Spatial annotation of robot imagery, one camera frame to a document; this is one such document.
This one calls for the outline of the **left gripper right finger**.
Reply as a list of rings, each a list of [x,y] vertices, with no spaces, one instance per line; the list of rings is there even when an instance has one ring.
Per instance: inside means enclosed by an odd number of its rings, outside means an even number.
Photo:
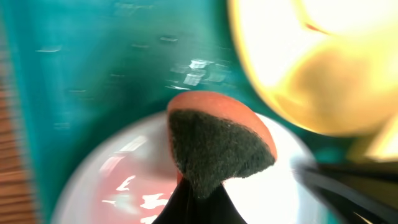
[[[298,162],[294,168],[340,223],[397,224],[397,162]]]

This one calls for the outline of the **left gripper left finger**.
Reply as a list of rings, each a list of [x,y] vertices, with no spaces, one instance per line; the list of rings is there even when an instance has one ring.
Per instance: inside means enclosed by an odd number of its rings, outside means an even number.
[[[223,185],[207,198],[194,195],[190,182],[182,179],[152,224],[247,224]]]

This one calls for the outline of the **light blue plate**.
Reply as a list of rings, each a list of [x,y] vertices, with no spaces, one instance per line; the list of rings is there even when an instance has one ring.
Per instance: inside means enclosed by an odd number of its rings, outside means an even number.
[[[262,117],[278,149],[277,162],[225,189],[248,223],[326,223],[325,207],[299,182],[308,148],[279,123]],[[148,116],[98,146],[77,168],[57,202],[53,224],[151,224],[176,188],[166,115]]]

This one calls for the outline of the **yellow-green plate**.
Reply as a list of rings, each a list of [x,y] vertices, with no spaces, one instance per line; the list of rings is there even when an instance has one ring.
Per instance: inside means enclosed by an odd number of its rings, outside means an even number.
[[[396,1],[228,2],[244,71],[278,115],[356,137],[353,161],[397,159]]]

